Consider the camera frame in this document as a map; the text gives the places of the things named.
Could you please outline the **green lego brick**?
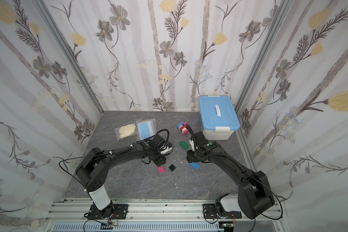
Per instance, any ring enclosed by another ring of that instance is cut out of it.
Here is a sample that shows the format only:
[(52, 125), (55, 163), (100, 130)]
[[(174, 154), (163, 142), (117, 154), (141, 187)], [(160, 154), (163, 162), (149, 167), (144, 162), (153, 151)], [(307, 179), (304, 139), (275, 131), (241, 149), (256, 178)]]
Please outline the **green lego brick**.
[(186, 142), (184, 142), (184, 141), (181, 141), (179, 144), (180, 144), (180, 146), (181, 146), (182, 148), (184, 148), (185, 150), (187, 150), (187, 149), (189, 148), (189, 145), (188, 145)]

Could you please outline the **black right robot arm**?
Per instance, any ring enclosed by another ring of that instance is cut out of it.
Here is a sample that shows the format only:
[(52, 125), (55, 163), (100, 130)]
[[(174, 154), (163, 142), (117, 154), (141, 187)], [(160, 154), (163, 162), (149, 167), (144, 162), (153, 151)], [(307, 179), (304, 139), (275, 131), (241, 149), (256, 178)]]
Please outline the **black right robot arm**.
[(219, 217), (226, 217), (233, 212), (242, 212), (249, 219), (259, 215), (275, 205), (277, 195), (271, 190), (269, 180), (262, 171), (254, 172), (236, 161), (216, 141), (208, 141), (200, 131), (194, 133), (188, 125), (191, 135), (191, 150), (187, 151), (187, 161), (213, 163), (224, 171), (238, 186), (236, 197), (225, 194), (216, 199), (215, 210)]

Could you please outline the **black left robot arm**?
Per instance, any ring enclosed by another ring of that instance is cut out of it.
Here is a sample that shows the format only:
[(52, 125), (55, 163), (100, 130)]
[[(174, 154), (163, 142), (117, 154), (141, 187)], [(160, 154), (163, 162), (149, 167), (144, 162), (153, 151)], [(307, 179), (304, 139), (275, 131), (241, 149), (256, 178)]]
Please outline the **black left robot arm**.
[(146, 165), (153, 162), (157, 167), (163, 166), (173, 151), (169, 138), (169, 130), (161, 129), (153, 136), (124, 148), (110, 151), (93, 148), (85, 156), (62, 159), (59, 167), (83, 186), (94, 206), (102, 211), (112, 205), (105, 188), (110, 169), (135, 159)]

